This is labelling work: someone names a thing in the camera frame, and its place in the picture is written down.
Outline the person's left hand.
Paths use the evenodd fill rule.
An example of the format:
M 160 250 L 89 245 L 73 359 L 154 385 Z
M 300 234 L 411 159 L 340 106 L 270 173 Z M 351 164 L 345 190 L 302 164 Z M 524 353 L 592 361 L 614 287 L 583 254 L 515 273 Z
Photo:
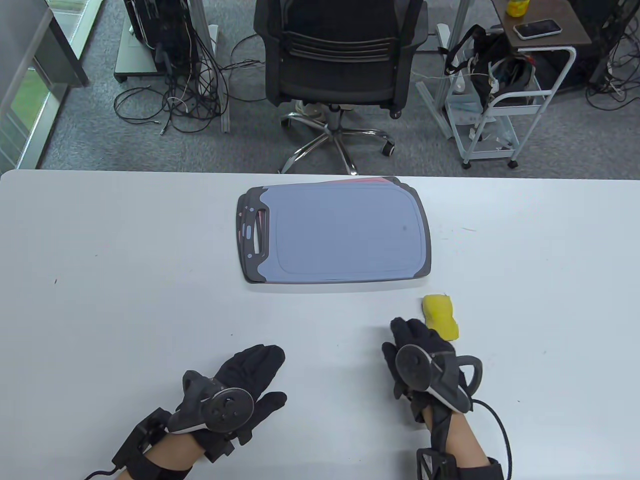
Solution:
M 258 425 L 285 406 L 286 393 L 267 391 L 285 359 L 278 345 L 259 343 L 227 359 L 212 377 L 186 371 L 169 431 L 190 434 L 211 463 L 229 456 L 233 441 L 246 445 Z

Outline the person's right hand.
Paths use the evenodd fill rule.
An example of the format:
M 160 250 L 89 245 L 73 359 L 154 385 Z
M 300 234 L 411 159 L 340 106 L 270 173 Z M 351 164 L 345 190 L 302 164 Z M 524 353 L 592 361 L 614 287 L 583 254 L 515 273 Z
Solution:
M 429 392 L 416 390 L 407 384 L 398 371 L 396 357 L 402 347 L 406 345 L 418 346 L 426 352 L 432 365 L 436 365 L 439 370 L 444 371 L 446 359 L 455 357 L 455 348 L 418 318 L 410 318 L 409 320 L 404 320 L 401 317 L 394 318 L 390 322 L 390 330 L 393 342 L 383 342 L 381 350 L 393 378 L 394 398 L 399 399 L 402 396 L 407 398 L 414 420 L 424 424 L 430 430 L 434 423 L 433 407 L 441 406 L 442 402 Z

